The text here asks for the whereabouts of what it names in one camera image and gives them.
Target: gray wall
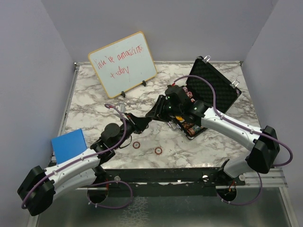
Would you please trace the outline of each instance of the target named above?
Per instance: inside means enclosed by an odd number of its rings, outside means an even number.
[[[0,226],[26,226],[17,189],[46,166],[73,61],[40,0],[0,4]]]
[[[292,203],[303,226],[303,1],[280,0],[246,60],[243,73],[261,125],[271,125],[294,152],[284,167]],[[288,159],[281,149],[277,162]]]
[[[154,60],[244,60],[277,0],[42,0],[75,61],[143,31]]]

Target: screw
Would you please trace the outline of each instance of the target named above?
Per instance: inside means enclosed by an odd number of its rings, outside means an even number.
[[[207,182],[208,181],[208,176],[207,175],[203,175],[202,179],[203,179],[204,182]]]
[[[115,181],[121,181],[121,178],[120,178],[119,176],[115,176],[115,177],[114,177],[114,180],[115,180]]]
[[[241,175],[239,176],[239,180],[240,180],[240,181],[245,181],[245,176],[244,176],[243,174],[241,174]]]

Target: marble surface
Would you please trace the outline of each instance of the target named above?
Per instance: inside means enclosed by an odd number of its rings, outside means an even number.
[[[241,96],[227,112],[247,124],[258,126],[258,119],[238,63],[213,64],[230,81],[238,79]],[[144,116],[154,105],[160,94],[173,80],[187,75],[191,64],[157,64],[158,75],[147,81],[147,87],[138,86],[122,96],[110,99],[100,84],[93,68],[80,66],[65,132],[81,128],[87,146],[96,141],[104,127],[115,122],[121,124],[113,110],[104,107],[104,103],[126,104],[126,111],[136,116]],[[186,79],[177,84],[185,84]],[[134,149],[133,142],[141,144]],[[161,147],[163,153],[156,155],[154,150]],[[181,131],[172,131],[163,122],[152,121],[141,135],[133,134],[130,146],[116,150],[116,155],[104,168],[174,168],[174,167],[217,167],[228,158],[237,157],[246,149],[237,142],[213,130],[206,130],[194,140],[188,140]]]

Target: whiteboard stand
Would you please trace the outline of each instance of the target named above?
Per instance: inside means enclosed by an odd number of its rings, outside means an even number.
[[[142,80],[142,85],[143,85],[144,87],[146,87],[146,81],[145,81],[145,80]],[[121,95],[123,96],[123,98],[126,97],[126,94],[125,94],[124,91],[121,91]]]

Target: cable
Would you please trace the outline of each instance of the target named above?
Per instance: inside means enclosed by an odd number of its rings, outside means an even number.
[[[118,143],[116,143],[114,146],[112,146],[111,148],[108,148],[106,150],[103,150],[101,152],[96,152],[95,154],[90,154],[90,155],[86,155],[84,156],[82,159],[81,158],[78,158],[76,160],[73,160],[72,162],[60,167],[59,169],[57,169],[55,172],[51,172],[50,174],[46,175],[45,177],[43,177],[38,183],[36,183],[33,188],[27,193],[26,197],[24,198],[24,200],[22,201],[22,204],[21,204],[21,208],[22,209],[26,209],[26,206],[25,206],[25,203],[27,202],[29,196],[33,193],[33,191],[40,185],[42,184],[46,179],[48,179],[50,176],[54,175],[55,173],[58,173],[62,170],[64,170],[65,168],[79,162],[79,161],[82,161],[86,158],[89,158],[89,157],[92,157],[92,156],[96,156],[96,155],[101,155],[101,154],[104,154],[112,149],[115,149],[116,147],[118,147],[120,145],[120,143],[123,141],[123,139],[125,138],[125,135],[126,135],[126,121],[125,121],[125,118],[123,117],[123,114],[117,109],[115,108],[113,105],[111,104],[104,104],[104,106],[107,108],[107,109],[110,109],[110,108],[113,108],[114,110],[116,110],[118,112],[118,114],[120,115],[122,121],[123,121],[123,125],[124,125],[124,132],[123,132],[123,135],[121,137],[121,139],[118,141]]]
[[[89,195],[87,195],[87,198],[89,200],[89,205],[93,204],[93,205],[95,205],[96,208],[98,206],[98,207],[103,207],[103,208],[107,208],[107,209],[117,210],[117,209],[125,208],[125,207],[127,207],[129,204],[131,204],[133,202],[133,190],[132,190],[131,186],[129,186],[129,184],[126,183],[126,182],[124,182],[124,181],[106,181],[106,182],[102,182],[102,183],[91,184],[90,186],[99,186],[99,185],[108,184],[108,183],[123,183],[123,184],[125,184],[128,187],[129,192],[130,192],[130,200],[126,204],[124,204],[122,206],[109,207],[109,206],[101,205],[99,203],[93,203],[92,201],[90,201]]]
[[[275,167],[278,167],[278,166],[285,166],[285,165],[289,164],[289,163],[293,160],[293,158],[294,158],[293,152],[292,152],[292,150],[291,150],[285,143],[282,143],[282,142],[280,142],[279,140],[277,140],[276,138],[271,137],[271,136],[268,136],[268,135],[266,135],[266,134],[264,134],[264,133],[261,133],[261,132],[258,132],[258,131],[251,131],[249,128],[246,128],[245,126],[242,126],[242,125],[240,125],[240,124],[238,124],[238,123],[236,123],[236,122],[234,122],[234,121],[232,121],[232,120],[230,120],[230,119],[228,119],[228,118],[222,116],[222,115],[219,113],[219,111],[217,110],[217,108],[216,108],[216,93],[215,93],[215,91],[214,91],[214,87],[213,87],[207,80],[205,80],[204,78],[201,78],[201,77],[199,77],[199,76],[193,76],[193,75],[182,76],[182,77],[179,77],[178,79],[174,80],[174,84],[175,84],[178,80],[183,79],[183,78],[187,78],[187,77],[193,77],[193,78],[197,78],[197,79],[199,79],[199,80],[202,80],[203,82],[205,82],[205,83],[210,87],[210,89],[212,90],[212,93],[213,93],[213,106],[214,106],[214,111],[215,111],[215,113],[216,113],[220,118],[222,118],[223,120],[227,121],[228,123],[231,123],[231,124],[233,124],[233,125],[235,125],[235,126],[241,128],[241,129],[243,129],[243,130],[252,132],[252,133],[257,134],[257,135],[259,135],[259,136],[264,136],[264,137],[266,137],[266,138],[268,138],[268,139],[270,139],[270,140],[272,140],[272,141],[274,141],[274,142],[276,142],[276,143],[282,145],[283,147],[285,147],[285,148],[288,150],[288,152],[289,152],[289,159],[288,159],[286,162],[284,162],[284,163],[275,164],[275,165],[273,165],[273,166],[275,166]]]
[[[132,136],[130,136],[130,137],[131,137],[131,141],[129,142],[129,144],[127,144],[127,145],[125,145],[123,147],[119,146],[120,149],[126,148],[128,145],[130,145],[132,143],[133,137]]]
[[[236,188],[235,180],[233,180],[233,181],[232,181],[232,184],[229,186],[229,188],[228,188],[228,191],[229,191],[229,192],[231,191],[233,185],[235,185],[234,188]]]
[[[234,202],[230,202],[230,201],[226,201],[226,200],[222,199],[218,193],[217,193],[217,196],[221,199],[222,202],[225,202],[225,203],[227,203],[229,205],[233,205],[233,206],[245,206],[245,205],[252,204],[260,197],[260,195],[262,194],[262,191],[263,191],[263,183],[262,183],[261,176],[258,172],[256,172],[256,173],[258,174],[258,177],[260,180],[260,190],[259,190],[259,193],[257,194],[257,196],[253,200],[251,200],[249,202],[243,202],[243,203],[234,203]]]

